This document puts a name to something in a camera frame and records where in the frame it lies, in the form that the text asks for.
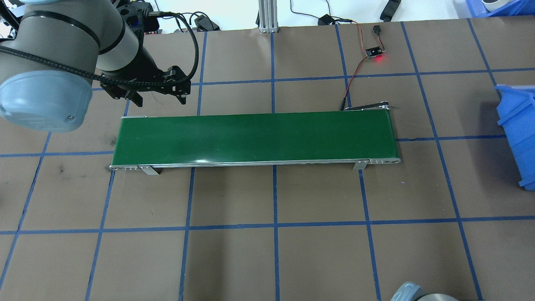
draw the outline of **electrical wire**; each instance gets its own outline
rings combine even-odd
[[[294,10],[292,9],[292,0],[290,0],[290,11],[291,11],[292,13],[295,13],[295,14],[302,14],[303,16],[309,16],[309,17],[313,17],[313,18],[316,18],[316,19],[319,20],[319,18],[316,17],[316,16],[314,16],[313,14],[308,14],[308,13],[304,13],[304,12],[296,12],[296,11],[294,11]]]
[[[331,15],[331,5],[329,4],[329,0],[325,0],[327,2],[327,8],[329,9],[329,16]]]
[[[377,34],[377,38],[379,39],[379,43],[381,44],[381,49],[385,51],[385,46],[383,45],[383,42],[381,41],[381,36]]]
[[[177,13],[172,13],[172,12],[165,12],[164,14],[165,14],[165,17],[177,16],[177,18],[179,18],[182,22],[186,24],[186,27],[188,28],[189,33],[193,40],[193,46],[195,48],[195,60],[193,63],[192,70],[186,77],[178,79],[178,80],[172,80],[172,81],[167,81],[167,82],[118,80],[118,79],[112,79],[112,78],[105,77],[105,76],[99,76],[94,73],[87,72],[85,70],[82,70],[76,67],[68,66],[68,65],[65,65],[56,61],[52,61],[44,57],[33,55],[30,53],[27,53],[18,49],[9,48],[6,46],[0,46],[0,52],[10,54],[13,56],[18,56],[24,59],[28,59],[30,61],[37,62],[43,65],[46,65],[48,67],[56,68],[62,71],[72,73],[74,75],[81,76],[83,78],[100,81],[103,84],[126,86],[126,87],[131,87],[131,88],[172,87],[172,86],[176,86],[180,82],[190,80],[195,75],[195,72],[197,72],[197,67],[198,67],[198,62],[199,62],[199,47],[197,43],[197,38],[195,37],[195,33],[192,31],[192,28],[187,24],[187,20],[186,18],[184,18],[182,14],[177,14]]]
[[[17,17],[7,8],[4,0],[0,0],[0,17],[2,17],[15,31],[19,31]]]
[[[362,52],[363,53],[366,53],[366,51],[364,50],[364,39],[362,37],[362,27],[361,25],[357,22],[357,21],[353,21],[353,23],[355,23],[358,27],[358,31],[360,31],[360,36],[361,36],[361,49],[362,49]]]
[[[353,73],[353,76],[351,77],[351,79],[349,80],[349,83],[347,85],[347,88],[346,88],[346,92],[345,94],[343,95],[343,99],[342,99],[342,104],[340,105],[340,111],[343,111],[344,108],[346,107],[346,99],[347,99],[347,95],[349,94],[349,88],[351,87],[351,83],[353,82],[353,79],[355,78],[355,76],[357,76],[357,73],[358,71],[361,69],[362,67],[362,64],[364,63],[364,61],[367,59],[368,57],[364,57],[361,62],[358,64],[357,66],[357,69],[355,70],[355,73]]]

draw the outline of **metal bracket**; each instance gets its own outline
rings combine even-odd
[[[359,160],[355,162],[355,166],[353,166],[353,170],[363,170],[368,166],[368,163],[370,163],[370,160]]]
[[[277,0],[258,0],[258,19],[261,33],[279,32]]]
[[[160,174],[160,172],[162,172],[161,169],[156,170],[150,165],[140,165],[139,169],[143,170],[143,172],[149,176],[157,176]]]
[[[157,176],[162,172],[161,168],[154,169],[150,165],[132,165],[132,166],[120,166],[120,167],[114,167],[113,165],[111,165],[110,170],[141,170],[149,176]]]
[[[358,160],[357,162],[355,162],[355,166],[353,167],[353,170],[363,170],[364,168],[366,168],[366,166],[368,166],[368,164],[371,164],[371,165],[396,164],[400,162],[401,162],[401,159],[399,158]]]
[[[376,110],[376,109],[390,110],[390,105],[388,101],[381,101],[378,103],[367,104],[365,106],[345,108],[344,111],[364,111],[364,110]]]

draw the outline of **light blue joint cap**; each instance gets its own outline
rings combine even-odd
[[[70,132],[82,125],[92,95],[91,85],[74,74],[25,72],[0,86],[0,116],[32,130]]]
[[[61,1],[61,0],[20,0],[22,3],[24,4],[29,4],[29,5],[39,5],[39,4],[49,4],[49,3],[54,3],[54,2],[58,2],[58,1]]]

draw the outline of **green conveyor belt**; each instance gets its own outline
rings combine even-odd
[[[387,109],[122,120],[112,168],[397,163]]]

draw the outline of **black electronic device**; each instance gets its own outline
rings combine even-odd
[[[382,54],[383,50],[379,46],[366,49],[366,56],[368,56],[368,58],[380,56]]]

